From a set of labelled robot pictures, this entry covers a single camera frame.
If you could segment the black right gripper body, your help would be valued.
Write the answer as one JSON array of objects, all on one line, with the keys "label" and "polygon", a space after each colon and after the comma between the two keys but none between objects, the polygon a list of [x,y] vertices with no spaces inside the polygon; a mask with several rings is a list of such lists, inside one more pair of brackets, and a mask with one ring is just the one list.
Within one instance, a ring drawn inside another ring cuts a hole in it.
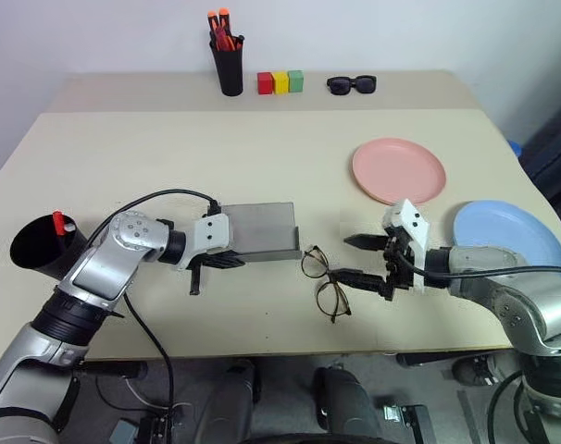
[{"label": "black right gripper body", "polygon": [[409,290],[414,285],[415,254],[409,246],[411,238],[402,228],[386,228],[387,243],[383,249],[387,276],[381,296],[393,300],[396,290]]}]

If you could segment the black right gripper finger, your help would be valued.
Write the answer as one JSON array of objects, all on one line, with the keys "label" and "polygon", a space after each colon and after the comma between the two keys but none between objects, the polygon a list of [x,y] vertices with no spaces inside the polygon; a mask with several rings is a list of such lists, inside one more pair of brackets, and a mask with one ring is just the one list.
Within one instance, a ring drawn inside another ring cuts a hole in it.
[{"label": "black right gripper finger", "polygon": [[365,273],[351,268],[338,270],[338,281],[348,287],[370,291],[385,296],[386,282],[382,276]]},{"label": "black right gripper finger", "polygon": [[383,251],[387,245],[387,237],[384,235],[355,234],[343,239],[343,242],[359,250]]}]

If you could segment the grey open glasses case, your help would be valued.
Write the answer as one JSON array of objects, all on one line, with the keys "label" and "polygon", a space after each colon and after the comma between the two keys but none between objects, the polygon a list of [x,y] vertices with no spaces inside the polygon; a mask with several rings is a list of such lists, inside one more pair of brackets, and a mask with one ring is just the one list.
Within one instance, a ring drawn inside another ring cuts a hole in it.
[{"label": "grey open glasses case", "polygon": [[293,203],[243,203],[222,207],[231,227],[230,248],[245,263],[302,257]]}]

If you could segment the brown thin-framed eyeglasses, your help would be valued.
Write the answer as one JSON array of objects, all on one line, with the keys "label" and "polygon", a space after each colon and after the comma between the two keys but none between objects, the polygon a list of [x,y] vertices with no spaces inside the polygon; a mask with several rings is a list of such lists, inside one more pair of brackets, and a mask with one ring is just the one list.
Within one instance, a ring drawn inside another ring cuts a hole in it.
[{"label": "brown thin-framed eyeglasses", "polygon": [[317,245],[303,252],[300,266],[307,278],[318,283],[314,293],[316,306],[332,324],[335,324],[339,317],[352,314],[350,303],[332,274],[326,254]]}]

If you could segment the pink plate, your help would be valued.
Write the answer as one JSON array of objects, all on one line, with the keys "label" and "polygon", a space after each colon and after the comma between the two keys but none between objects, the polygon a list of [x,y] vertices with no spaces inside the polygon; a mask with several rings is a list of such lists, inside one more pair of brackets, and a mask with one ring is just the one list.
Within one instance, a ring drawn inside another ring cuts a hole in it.
[{"label": "pink plate", "polygon": [[446,184],[445,169],[424,146],[399,138],[379,138],[360,145],[351,160],[356,184],[384,204],[407,199],[423,204]]}]

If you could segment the black table foot bar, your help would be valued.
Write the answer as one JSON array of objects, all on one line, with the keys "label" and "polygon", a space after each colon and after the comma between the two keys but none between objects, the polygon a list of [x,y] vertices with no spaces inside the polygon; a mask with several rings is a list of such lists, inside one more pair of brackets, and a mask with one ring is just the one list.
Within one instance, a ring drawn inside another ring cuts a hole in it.
[{"label": "black table foot bar", "polygon": [[137,379],[146,376],[148,365],[144,361],[84,361],[75,369],[87,375]]},{"label": "black table foot bar", "polygon": [[408,352],[397,353],[395,355],[395,359],[396,362],[403,367],[414,367],[421,366],[423,364],[462,358],[474,354],[475,352],[473,351]]}]

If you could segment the blue plate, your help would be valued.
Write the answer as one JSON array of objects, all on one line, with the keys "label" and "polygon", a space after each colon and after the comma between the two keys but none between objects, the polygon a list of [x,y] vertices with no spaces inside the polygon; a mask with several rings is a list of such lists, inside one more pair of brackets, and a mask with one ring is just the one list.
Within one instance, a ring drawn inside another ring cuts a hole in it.
[{"label": "blue plate", "polygon": [[531,213],[495,200],[464,205],[453,222],[454,245],[502,247],[520,254],[528,265],[561,267],[561,244]]}]

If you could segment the grey sneaker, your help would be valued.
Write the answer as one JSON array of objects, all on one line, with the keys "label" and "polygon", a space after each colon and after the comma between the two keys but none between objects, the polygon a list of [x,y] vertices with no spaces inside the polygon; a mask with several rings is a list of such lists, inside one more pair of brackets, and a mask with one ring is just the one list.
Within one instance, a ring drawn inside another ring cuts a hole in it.
[{"label": "grey sneaker", "polygon": [[502,382],[504,373],[495,365],[490,354],[464,357],[455,361],[451,368],[455,381],[466,387],[489,387]]}]

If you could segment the dark rounded shape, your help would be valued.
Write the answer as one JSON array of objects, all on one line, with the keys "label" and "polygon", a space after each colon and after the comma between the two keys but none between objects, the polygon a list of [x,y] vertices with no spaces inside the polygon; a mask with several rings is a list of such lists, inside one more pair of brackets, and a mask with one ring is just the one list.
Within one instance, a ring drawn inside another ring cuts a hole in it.
[{"label": "dark rounded shape", "polygon": [[379,441],[374,405],[355,375],[341,367],[319,367],[312,380],[318,425],[332,438],[347,442]]},{"label": "dark rounded shape", "polygon": [[254,361],[234,361],[207,399],[193,444],[240,444],[249,439],[260,397],[261,376]]}]

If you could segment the red marker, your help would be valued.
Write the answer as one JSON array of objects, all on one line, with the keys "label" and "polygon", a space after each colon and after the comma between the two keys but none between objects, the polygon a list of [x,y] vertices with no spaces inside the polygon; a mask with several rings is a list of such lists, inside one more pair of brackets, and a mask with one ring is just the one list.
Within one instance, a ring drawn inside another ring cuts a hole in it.
[{"label": "red marker", "polygon": [[69,222],[67,217],[61,211],[54,211],[52,213],[52,220],[55,233],[58,237],[65,237],[76,230],[76,225]]}]

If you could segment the grey floor box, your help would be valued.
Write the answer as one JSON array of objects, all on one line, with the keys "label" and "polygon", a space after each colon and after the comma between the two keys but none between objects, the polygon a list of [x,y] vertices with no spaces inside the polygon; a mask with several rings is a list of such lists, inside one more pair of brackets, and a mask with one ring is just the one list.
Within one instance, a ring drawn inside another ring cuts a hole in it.
[{"label": "grey floor box", "polygon": [[110,433],[108,444],[136,444],[139,427],[126,419],[119,419]]}]

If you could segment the tall black pen holder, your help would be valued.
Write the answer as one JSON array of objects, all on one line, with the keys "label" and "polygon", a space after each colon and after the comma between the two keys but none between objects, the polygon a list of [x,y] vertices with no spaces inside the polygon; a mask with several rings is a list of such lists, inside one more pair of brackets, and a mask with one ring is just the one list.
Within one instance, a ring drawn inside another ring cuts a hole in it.
[{"label": "tall black pen holder", "polygon": [[221,92],[226,96],[238,96],[243,93],[243,49],[219,51],[214,43],[209,44]]}]

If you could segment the dark chair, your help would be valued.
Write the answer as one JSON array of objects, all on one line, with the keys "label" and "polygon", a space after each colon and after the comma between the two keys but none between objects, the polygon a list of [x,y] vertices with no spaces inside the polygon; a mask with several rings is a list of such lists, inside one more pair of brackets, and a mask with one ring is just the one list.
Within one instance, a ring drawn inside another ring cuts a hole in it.
[{"label": "dark chair", "polygon": [[548,202],[561,206],[561,108],[529,140],[521,164]]}]

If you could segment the red hand tool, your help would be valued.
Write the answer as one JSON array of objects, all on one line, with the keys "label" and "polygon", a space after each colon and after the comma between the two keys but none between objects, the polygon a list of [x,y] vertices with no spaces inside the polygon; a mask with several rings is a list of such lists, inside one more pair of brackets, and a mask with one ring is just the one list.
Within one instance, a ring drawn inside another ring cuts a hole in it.
[{"label": "red hand tool", "polygon": [[214,30],[215,46],[219,52],[234,52],[236,50],[235,40],[226,28],[218,27]]}]

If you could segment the metal floor bracket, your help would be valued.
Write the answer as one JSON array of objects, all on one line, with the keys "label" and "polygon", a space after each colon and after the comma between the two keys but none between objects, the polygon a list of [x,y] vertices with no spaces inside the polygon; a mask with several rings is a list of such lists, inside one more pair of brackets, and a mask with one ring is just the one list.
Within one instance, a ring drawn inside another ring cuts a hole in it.
[{"label": "metal floor bracket", "polygon": [[422,404],[384,405],[384,420],[402,426],[411,434],[415,444],[437,444],[428,408]]}]

